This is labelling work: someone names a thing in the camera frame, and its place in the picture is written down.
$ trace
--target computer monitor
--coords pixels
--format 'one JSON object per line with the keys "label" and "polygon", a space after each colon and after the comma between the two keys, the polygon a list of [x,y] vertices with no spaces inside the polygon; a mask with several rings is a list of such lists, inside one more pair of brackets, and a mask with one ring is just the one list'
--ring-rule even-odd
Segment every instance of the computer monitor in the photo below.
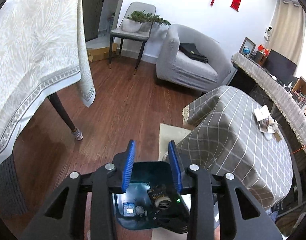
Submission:
{"label": "computer monitor", "polygon": [[266,68],[272,75],[274,75],[283,84],[288,85],[293,81],[293,74],[297,65],[291,60],[287,59],[278,52],[271,50],[263,68]]}

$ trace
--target metal screw head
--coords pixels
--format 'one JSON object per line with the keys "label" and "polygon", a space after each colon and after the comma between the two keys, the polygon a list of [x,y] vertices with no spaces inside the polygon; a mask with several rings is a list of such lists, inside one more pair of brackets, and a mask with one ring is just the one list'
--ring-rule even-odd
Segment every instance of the metal screw head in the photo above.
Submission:
{"label": "metal screw head", "polygon": [[199,166],[196,165],[196,164],[191,164],[191,165],[190,165],[190,169],[191,169],[192,171],[198,171],[200,168],[199,168]]}
{"label": "metal screw head", "polygon": [[226,179],[229,179],[229,180],[233,180],[235,178],[233,173],[226,173],[225,177]]}
{"label": "metal screw head", "polygon": [[108,163],[105,165],[105,168],[109,171],[115,168],[115,165],[113,163]]}
{"label": "metal screw head", "polygon": [[71,179],[76,179],[76,178],[78,178],[78,172],[76,172],[76,171],[74,171],[74,172],[71,172],[71,174],[70,174],[70,178]]}

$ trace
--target globe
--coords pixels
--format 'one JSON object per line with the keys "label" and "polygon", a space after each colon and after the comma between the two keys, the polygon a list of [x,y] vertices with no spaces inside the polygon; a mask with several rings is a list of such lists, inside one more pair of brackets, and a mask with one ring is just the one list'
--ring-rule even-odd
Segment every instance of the globe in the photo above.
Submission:
{"label": "globe", "polygon": [[248,55],[249,53],[251,53],[251,50],[248,47],[243,48],[243,52],[245,55]]}

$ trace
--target orange cable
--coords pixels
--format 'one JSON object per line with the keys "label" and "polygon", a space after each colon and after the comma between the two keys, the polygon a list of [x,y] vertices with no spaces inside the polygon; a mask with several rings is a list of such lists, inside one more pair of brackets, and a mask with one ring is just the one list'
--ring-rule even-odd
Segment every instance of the orange cable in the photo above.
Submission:
{"label": "orange cable", "polygon": [[291,154],[294,154],[294,153],[296,153],[296,152],[299,152],[300,150],[303,150],[303,149],[306,149],[306,146],[304,146],[304,147],[300,148],[300,149],[299,149],[299,150],[297,150],[297,151],[292,152]]}

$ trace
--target white tablecloth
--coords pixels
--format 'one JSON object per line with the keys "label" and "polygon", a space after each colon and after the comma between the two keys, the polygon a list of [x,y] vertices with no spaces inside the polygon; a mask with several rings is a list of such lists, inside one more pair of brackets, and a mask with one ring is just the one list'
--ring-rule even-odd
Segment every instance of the white tablecloth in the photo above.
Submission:
{"label": "white tablecloth", "polygon": [[8,0],[0,11],[0,164],[46,96],[76,82],[89,107],[82,0]]}

